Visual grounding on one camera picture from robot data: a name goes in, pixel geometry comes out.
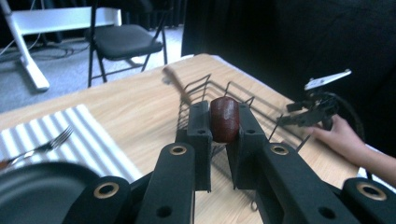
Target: dark red object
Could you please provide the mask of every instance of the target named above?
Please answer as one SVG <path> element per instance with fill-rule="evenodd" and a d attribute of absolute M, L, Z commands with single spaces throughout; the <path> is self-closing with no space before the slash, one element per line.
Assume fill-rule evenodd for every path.
<path fill-rule="evenodd" d="M 239 131 L 239 104 L 223 96 L 210 103 L 210 130 L 218 143 L 233 142 Z"/>

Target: striped placemat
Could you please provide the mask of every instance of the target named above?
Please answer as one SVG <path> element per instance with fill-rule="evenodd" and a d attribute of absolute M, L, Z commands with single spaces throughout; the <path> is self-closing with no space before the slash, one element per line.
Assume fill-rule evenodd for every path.
<path fill-rule="evenodd" d="M 73 133 L 59 148 L 18 161 L 7 169 L 44 161 L 67 161 L 86 166 L 99 176 L 120 176 L 130 183 L 142 176 L 85 105 L 1 131 L 0 160 L 12 158 L 48 142 L 67 126 L 73 128 Z"/>

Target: gray carpet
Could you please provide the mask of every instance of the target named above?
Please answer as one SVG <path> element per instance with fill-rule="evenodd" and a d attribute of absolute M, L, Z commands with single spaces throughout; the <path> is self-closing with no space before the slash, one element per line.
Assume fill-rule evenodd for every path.
<path fill-rule="evenodd" d="M 166 29 L 166 43 L 168 49 L 168 62 L 180 60 L 181 38 L 183 27 Z M 15 49 L 9 49 L 1 57 L 17 54 Z M 49 81 L 47 91 L 37 91 L 31 79 L 28 77 L 18 57 L 13 60 L 1 60 L 0 63 L 0 113 L 32 105 L 48 99 L 56 98 L 70 92 L 87 89 L 88 83 L 88 43 L 83 39 L 65 40 L 61 44 L 51 44 L 51 48 L 45 48 L 32 52 L 38 68 Z M 163 52 L 151 55 L 146 70 L 163 65 Z M 126 62 L 105 62 L 108 71 L 127 67 Z M 99 74 L 97 60 L 94 61 L 93 71 Z M 128 70 L 108 76 L 108 81 L 120 79 L 139 73 L 141 68 Z M 102 84 L 102 79 L 97 78 L 92 85 Z"/>

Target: black plate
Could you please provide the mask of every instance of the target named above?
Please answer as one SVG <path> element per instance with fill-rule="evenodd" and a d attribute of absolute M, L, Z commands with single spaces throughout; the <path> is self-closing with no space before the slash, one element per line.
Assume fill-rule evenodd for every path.
<path fill-rule="evenodd" d="M 62 223 L 79 194 L 99 176 L 80 165 L 47 162 L 0 175 L 0 223 Z"/>

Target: white metal frame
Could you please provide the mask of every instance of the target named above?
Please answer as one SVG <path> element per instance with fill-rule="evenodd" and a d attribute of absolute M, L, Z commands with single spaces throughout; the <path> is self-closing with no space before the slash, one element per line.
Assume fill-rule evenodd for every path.
<path fill-rule="evenodd" d="M 38 91 L 46 91 L 50 84 L 32 59 L 24 35 L 88 28 L 91 25 L 90 7 L 70 7 L 11 11 L 7 0 L 0 0 L 7 24 L 21 52 L 21 62 Z M 120 11 L 99 8 L 97 25 L 121 25 Z"/>

